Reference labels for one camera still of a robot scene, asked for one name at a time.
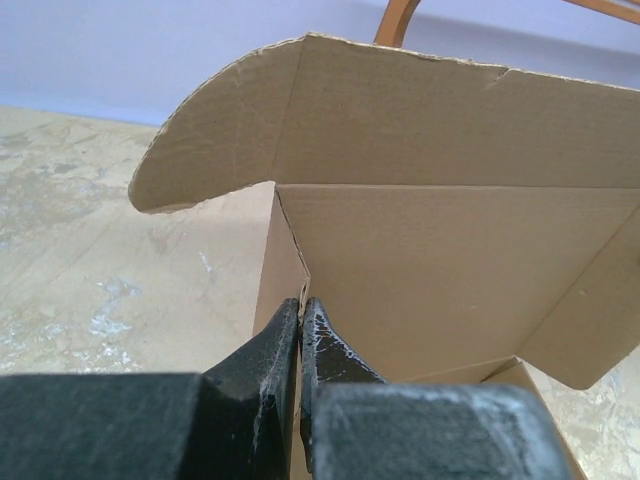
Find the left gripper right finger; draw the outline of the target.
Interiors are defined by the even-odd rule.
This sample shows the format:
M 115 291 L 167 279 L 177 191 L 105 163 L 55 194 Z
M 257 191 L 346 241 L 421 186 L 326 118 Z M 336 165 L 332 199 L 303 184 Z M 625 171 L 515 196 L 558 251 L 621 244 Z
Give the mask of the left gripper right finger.
M 567 479 L 538 396 L 509 384 L 392 384 L 305 306 L 300 435 L 315 479 Z

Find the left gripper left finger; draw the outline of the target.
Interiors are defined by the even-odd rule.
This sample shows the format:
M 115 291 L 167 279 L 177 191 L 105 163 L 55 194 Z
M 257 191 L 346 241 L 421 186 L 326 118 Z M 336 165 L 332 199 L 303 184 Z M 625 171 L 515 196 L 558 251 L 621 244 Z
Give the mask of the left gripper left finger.
M 1 380 L 5 479 L 285 479 L 298 303 L 203 373 Z

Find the brown cardboard box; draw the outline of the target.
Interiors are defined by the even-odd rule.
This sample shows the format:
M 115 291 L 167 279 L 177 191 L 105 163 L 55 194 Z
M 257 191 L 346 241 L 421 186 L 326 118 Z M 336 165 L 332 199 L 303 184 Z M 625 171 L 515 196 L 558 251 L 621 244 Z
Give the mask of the brown cardboard box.
M 211 375 L 192 478 L 304 479 L 297 346 L 327 380 L 591 387 L 639 343 L 639 94 L 308 34 L 200 85 L 128 188 L 144 213 L 271 181 L 254 340 Z

